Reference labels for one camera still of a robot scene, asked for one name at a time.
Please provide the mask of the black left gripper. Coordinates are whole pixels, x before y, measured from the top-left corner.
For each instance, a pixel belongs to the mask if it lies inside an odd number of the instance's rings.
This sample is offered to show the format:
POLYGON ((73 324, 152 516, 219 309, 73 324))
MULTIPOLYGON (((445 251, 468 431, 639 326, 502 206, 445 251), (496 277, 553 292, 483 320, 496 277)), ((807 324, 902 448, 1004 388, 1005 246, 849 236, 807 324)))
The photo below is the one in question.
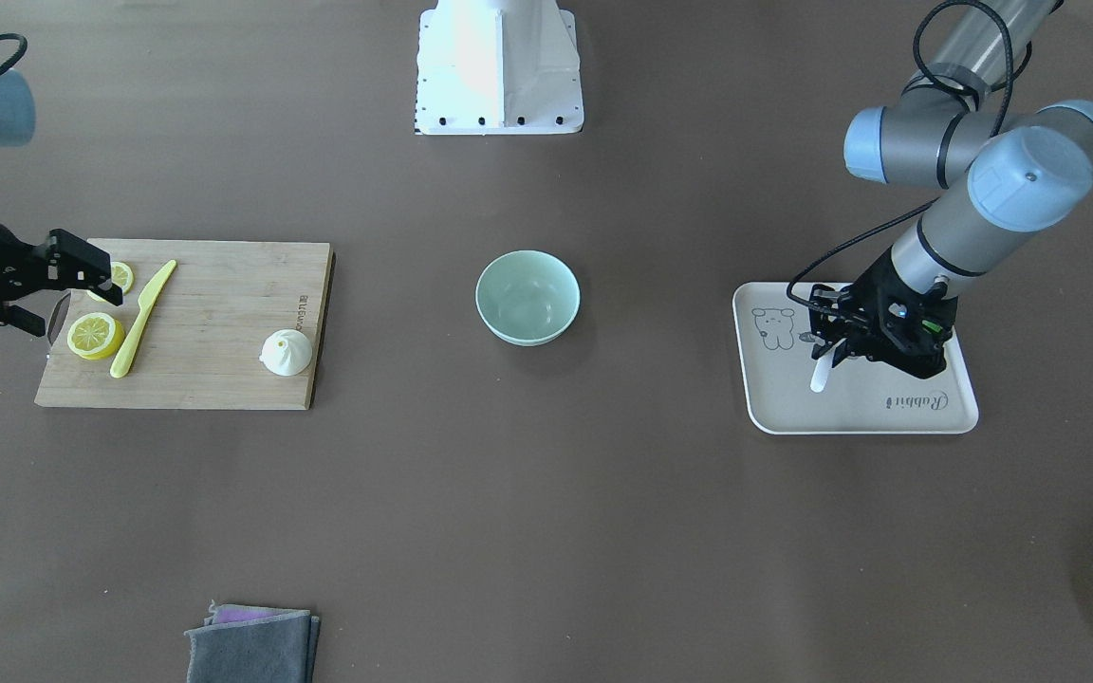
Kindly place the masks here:
POLYGON ((957 298, 941 299, 947 286, 913 290, 898 276, 892 252, 875 260, 862 276, 845 288, 814 284, 808 294, 810 357, 883 362, 915 378, 928 379, 947 369, 947 342, 953 337, 957 298), (932 334, 922 320, 944 327, 932 334), (833 334, 831 339, 819 333, 833 334))

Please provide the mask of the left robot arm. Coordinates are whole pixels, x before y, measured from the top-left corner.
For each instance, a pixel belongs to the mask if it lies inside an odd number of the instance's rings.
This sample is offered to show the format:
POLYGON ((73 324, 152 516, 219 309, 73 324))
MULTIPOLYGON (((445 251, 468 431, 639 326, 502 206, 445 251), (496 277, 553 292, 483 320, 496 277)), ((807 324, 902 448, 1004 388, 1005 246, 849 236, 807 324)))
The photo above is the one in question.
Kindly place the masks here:
POLYGON ((1093 186, 1093 102, 1008 120, 1029 39, 1054 1, 969 1, 967 13, 892 107, 860 111, 844 163, 875 182, 941 189, 904 213, 906 232, 849 286, 803 299, 816 342, 811 388, 842 361, 883 362, 916 378, 947 367, 957 302, 1093 186))

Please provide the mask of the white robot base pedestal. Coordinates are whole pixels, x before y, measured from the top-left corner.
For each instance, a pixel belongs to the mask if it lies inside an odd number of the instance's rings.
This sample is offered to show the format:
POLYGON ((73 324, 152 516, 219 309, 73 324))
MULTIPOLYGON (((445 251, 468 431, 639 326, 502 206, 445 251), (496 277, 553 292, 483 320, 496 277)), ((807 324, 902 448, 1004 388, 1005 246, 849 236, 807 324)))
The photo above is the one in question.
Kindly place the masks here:
POLYGON ((438 1, 419 16, 418 136, 562 136, 584 125, 576 17, 555 1, 438 1))

